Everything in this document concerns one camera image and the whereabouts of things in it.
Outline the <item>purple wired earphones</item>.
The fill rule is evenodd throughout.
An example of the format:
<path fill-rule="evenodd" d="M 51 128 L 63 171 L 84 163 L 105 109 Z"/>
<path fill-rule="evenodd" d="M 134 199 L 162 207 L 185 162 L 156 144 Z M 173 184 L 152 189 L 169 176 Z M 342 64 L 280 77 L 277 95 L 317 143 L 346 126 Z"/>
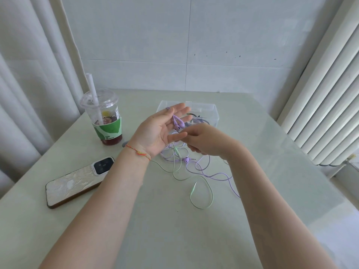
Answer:
<path fill-rule="evenodd" d="M 180 133 L 181 130 L 183 130 L 183 129 L 186 128 L 186 123 L 183 122 L 181 118 L 177 117 L 177 116 L 174 115 L 174 114 L 173 114 L 173 117 L 172 117 L 172 121 L 173 121 L 173 125 L 174 125 L 174 130 L 175 130 L 175 132 L 172 133 L 172 134 Z M 189 158 L 189 157 L 184 157 L 184 158 L 181 158 L 181 159 L 175 159 L 176 156 L 177 156 L 178 158 L 180 158 L 180 153 L 178 152 L 178 149 L 177 149 L 176 145 L 175 145 L 175 144 L 169 144 L 169 145 L 168 145 L 168 149 L 173 149 L 173 151 L 174 151 L 174 156 L 173 156 L 173 157 L 174 157 L 174 160 L 173 160 L 173 161 L 170 161 L 170 160 L 168 160 L 169 158 L 164 158 L 166 161 L 170 161 L 170 162 L 173 162 L 173 163 L 176 163 L 177 161 L 183 161 L 183 162 L 186 163 L 186 170 L 187 170 L 187 171 L 188 171 L 187 165 L 188 165 L 189 163 L 195 163 L 195 169 L 196 169 L 197 171 L 200 171 L 200 173 L 196 173 L 196 172 L 191 172 L 191 171 L 189 171 L 190 173 L 199 175 L 199 176 L 204 177 L 204 178 L 210 178 L 210 179 L 213 179 L 213 180 L 216 180 L 216 181 L 228 181 L 232 192 L 233 192 L 238 198 L 240 198 L 240 195 L 239 195 L 238 193 L 236 193 L 236 191 L 233 189 L 233 187 L 232 187 L 232 185 L 231 185 L 230 179 L 232 178 L 232 176 L 229 177 L 229 176 L 227 176 L 227 174 L 222 173 L 222 172 L 213 174 L 213 175 L 211 175 L 211 176 L 207 176 L 207 175 L 204 174 L 203 170 L 205 170 L 207 167 L 209 167 L 209 164 L 210 164 L 210 156 L 209 156 L 209 161 L 208 161 L 207 166 L 206 166 L 205 168 L 201 168 L 200 165 L 199 165 L 199 162 L 200 162 L 201 158 L 200 158 L 198 161 L 196 161 L 196 160 L 194 160 L 194 159 L 191 159 L 191 158 Z M 214 178 L 214 176 L 216 176 L 216 175 L 224 175 L 227 179 L 224 179 L 224 180 L 216 179 L 216 178 Z"/>

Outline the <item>white radiator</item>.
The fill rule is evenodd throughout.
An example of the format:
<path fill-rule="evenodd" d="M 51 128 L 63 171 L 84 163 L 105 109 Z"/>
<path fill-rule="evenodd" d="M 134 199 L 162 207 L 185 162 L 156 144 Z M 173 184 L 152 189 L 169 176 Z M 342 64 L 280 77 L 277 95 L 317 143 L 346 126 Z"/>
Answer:
<path fill-rule="evenodd" d="M 277 123 L 317 166 L 359 148 L 359 0 L 343 0 Z"/>

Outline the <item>person's right forearm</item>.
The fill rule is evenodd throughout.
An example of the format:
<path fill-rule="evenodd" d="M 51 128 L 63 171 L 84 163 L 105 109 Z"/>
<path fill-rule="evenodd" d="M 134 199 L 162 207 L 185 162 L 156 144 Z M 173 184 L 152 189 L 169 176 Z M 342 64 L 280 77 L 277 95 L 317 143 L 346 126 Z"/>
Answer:
<path fill-rule="evenodd" d="M 264 269 L 338 269 L 316 237 L 276 190 L 252 154 L 226 137 L 231 168 Z"/>

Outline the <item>white curtain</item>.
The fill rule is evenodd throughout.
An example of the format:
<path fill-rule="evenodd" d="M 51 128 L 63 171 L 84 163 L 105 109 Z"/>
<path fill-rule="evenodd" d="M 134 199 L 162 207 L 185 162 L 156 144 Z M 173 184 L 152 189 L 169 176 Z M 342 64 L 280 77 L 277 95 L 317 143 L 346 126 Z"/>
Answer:
<path fill-rule="evenodd" d="M 62 0 L 0 0 L 0 199 L 84 113 Z"/>

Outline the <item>person's left hand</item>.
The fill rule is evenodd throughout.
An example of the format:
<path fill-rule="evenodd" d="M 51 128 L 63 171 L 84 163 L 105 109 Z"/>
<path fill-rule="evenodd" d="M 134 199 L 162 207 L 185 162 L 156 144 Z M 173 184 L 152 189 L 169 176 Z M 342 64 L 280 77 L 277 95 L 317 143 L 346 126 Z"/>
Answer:
<path fill-rule="evenodd" d="M 168 137 L 159 136 L 157 113 L 151 115 L 140 124 L 125 146 L 148 160 L 158 155 L 168 145 Z"/>

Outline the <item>person's left forearm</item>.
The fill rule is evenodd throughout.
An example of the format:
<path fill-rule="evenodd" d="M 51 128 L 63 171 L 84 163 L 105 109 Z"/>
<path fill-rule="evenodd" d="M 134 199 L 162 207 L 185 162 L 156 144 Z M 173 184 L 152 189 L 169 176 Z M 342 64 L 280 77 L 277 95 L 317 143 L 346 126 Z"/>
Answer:
<path fill-rule="evenodd" d="M 112 269 L 149 161 L 123 148 L 38 269 Z"/>

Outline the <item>green wired earphones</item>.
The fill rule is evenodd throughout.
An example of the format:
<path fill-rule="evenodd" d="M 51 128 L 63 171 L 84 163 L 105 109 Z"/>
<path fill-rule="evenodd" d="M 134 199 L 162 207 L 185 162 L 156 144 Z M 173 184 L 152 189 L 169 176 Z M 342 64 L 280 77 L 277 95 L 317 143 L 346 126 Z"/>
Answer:
<path fill-rule="evenodd" d="M 171 164 L 172 169 L 166 169 L 156 160 L 151 160 L 151 163 L 154 163 L 165 173 L 170 174 L 174 180 L 178 182 L 194 180 L 194 184 L 189 193 L 189 200 L 192 206 L 199 210 L 210 208 L 214 200 L 213 190 L 207 180 L 208 177 L 205 176 L 203 169 L 199 165 L 199 161 L 190 156 L 187 145 L 172 142 L 165 147 L 159 156 L 164 163 Z M 193 200 L 193 195 L 200 182 L 204 184 L 209 194 L 209 201 L 204 206 L 196 204 Z"/>

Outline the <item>white drinking straw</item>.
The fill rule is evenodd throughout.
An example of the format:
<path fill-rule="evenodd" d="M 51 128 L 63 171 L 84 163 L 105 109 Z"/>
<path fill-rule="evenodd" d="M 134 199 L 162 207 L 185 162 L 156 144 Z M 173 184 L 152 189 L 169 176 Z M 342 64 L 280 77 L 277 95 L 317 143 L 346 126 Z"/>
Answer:
<path fill-rule="evenodd" d="M 96 113 L 97 113 L 97 118 L 98 118 L 98 124 L 101 126 L 103 125 L 103 117 L 102 117 L 102 113 L 101 113 L 101 109 L 99 107 L 99 101 L 98 101 L 98 96 L 97 96 L 97 92 L 95 89 L 95 85 L 93 82 L 93 77 L 91 73 L 86 73 L 86 78 L 87 78 L 87 82 L 89 85 L 89 90 L 91 92 L 92 95 L 92 101 L 93 101 L 93 105 L 95 107 Z"/>

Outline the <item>green paper cup sleeve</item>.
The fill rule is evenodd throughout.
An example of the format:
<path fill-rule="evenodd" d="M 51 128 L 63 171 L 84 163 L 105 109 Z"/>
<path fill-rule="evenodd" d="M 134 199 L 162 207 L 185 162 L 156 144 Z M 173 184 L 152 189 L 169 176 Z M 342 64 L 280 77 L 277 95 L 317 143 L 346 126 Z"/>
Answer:
<path fill-rule="evenodd" d="M 96 121 L 92 124 L 101 142 L 109 146 L 119 143 L 122 140 L 122 117 L 118 119 L 116 116 L 104 117 L 103 123 L 100 125 Z"/>

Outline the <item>clear plastic storage box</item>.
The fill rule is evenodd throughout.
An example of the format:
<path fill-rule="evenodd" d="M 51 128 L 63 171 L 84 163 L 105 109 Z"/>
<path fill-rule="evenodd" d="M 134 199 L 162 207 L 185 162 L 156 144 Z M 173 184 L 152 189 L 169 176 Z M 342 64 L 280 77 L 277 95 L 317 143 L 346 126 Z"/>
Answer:
<path fill-rule="evenodd" d="M 212 103 L 197 103 L 186 101 L 186 106 L 191 108 L 190 112 L 187 112 L 186 115 L 192 115 L 192 120 L 186 122 L 186 127 L 191 125 L 207 123 L 213 127 L 218 126 L 219 114 L 215 104 Z"/>

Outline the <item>person's right hand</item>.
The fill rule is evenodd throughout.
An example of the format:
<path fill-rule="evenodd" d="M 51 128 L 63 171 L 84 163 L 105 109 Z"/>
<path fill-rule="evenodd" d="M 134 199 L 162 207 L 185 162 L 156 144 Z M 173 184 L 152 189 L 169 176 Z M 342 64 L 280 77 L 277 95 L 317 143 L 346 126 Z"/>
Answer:
<path fill-rule="evenodd" d="M 200 128 L 199 149 L 203 155 L 219 156 L 227 160 L 240 147 L 237 140 L 208 124 L 197 124 Z"/>

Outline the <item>smartphone with white case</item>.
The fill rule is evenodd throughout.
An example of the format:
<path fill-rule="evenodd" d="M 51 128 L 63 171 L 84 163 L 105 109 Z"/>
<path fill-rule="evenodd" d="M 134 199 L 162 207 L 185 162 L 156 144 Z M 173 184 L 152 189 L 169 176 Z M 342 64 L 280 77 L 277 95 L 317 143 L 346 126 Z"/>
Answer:
<path fill-rule="evenodd" d="M 106 157 L 48 182 L 45 186 L 47 207 L 58 208 L 97 188 L 114 161 L 113 157 Z"/>

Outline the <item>clear plastic drink cup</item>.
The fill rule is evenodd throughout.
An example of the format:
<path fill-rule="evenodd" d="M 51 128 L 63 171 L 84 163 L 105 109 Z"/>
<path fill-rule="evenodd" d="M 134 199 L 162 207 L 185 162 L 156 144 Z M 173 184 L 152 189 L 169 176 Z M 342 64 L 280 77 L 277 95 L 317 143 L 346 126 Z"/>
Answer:
<path fill-rule="evenodd" d="M 119 98 L 112 90 L 97 90 L 97 96 L 103 118 L 116 116 L 118 119 L 119 117 L 121 117 L 118 108 Z M 91 123 L 95 124 L 96 121 L 98 121 L 98 116 L 93 105 L 92 95 L 90 91 L 82 96 L 80 100 L 80 105 L 85 109 L 85 112 L 88 114 Z"/>

